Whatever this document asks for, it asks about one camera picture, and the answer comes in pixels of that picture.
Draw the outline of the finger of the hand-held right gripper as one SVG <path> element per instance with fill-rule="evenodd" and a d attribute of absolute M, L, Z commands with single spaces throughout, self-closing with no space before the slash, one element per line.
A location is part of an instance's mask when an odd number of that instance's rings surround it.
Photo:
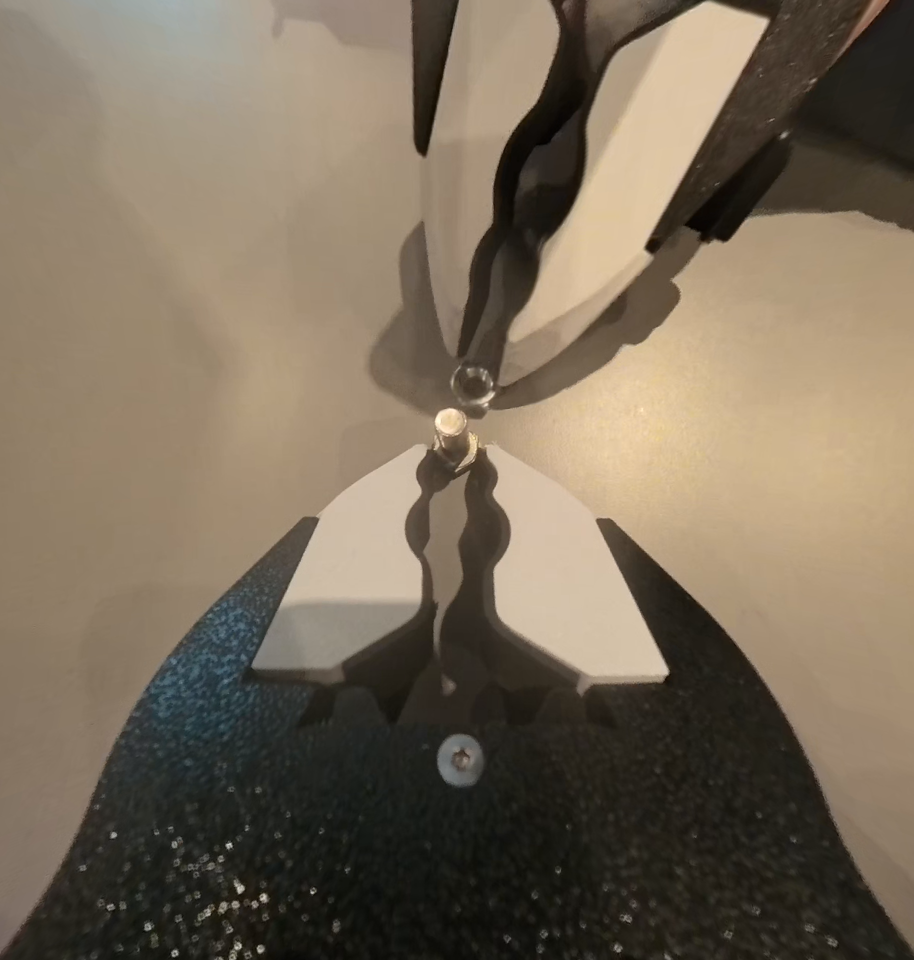
<path fill-rule="evenodd" d="M 505 279 L 523 169 L 578 102 L 578 39 L 561 4 L 458 2 L 422 162 L 426 257 L 442 339 L 499 366 L 524 279 Z"/>
<path fill-rule="evenodd" d="M 767 2 L 563 2 L 496 170 L 475 378 L 522 379 L 649 266 L 658 227 L 771 24 Z"/>

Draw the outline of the silver hex nut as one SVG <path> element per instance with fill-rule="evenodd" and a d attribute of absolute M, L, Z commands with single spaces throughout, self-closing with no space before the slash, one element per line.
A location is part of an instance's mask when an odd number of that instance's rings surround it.
<path fill-rule="evenodd" d="M 490 411 L 499 385 L 487 366 L 462 361 L 451 375 L 450 389 L 455 406 L 471 418 L 480 419 Z"/>
<path fill-rule="evenodd" d="M 475 463 L 480 450 L 475 435 L 470 440 L 464 448 L 450 449 L 444 447 L 436 438 L 431 445 L 431 452 L 435 458 L 437 470 L 449 477 L 465 474 Z"/>

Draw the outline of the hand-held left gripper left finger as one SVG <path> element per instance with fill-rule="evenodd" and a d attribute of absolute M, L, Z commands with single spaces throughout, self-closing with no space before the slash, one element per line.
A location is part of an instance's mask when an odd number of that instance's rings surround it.
<path fill-rule="evenodd" d="M 423 548 L 406 522 L 424 490 L 423 444 L 340 492 L 318 516 L 252 662 L 320 685 L 410 685 L 429 665 Z"/>

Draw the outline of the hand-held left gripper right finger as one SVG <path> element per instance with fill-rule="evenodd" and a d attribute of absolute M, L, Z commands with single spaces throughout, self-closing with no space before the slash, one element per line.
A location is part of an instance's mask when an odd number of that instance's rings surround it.
<path fill-rule="evenodd" d="M 663 683 L 666 659 L 593 512 L 500 446 L 468 474 L 462 579 L 439 631 L 453 680 L 510 695 Z"/>

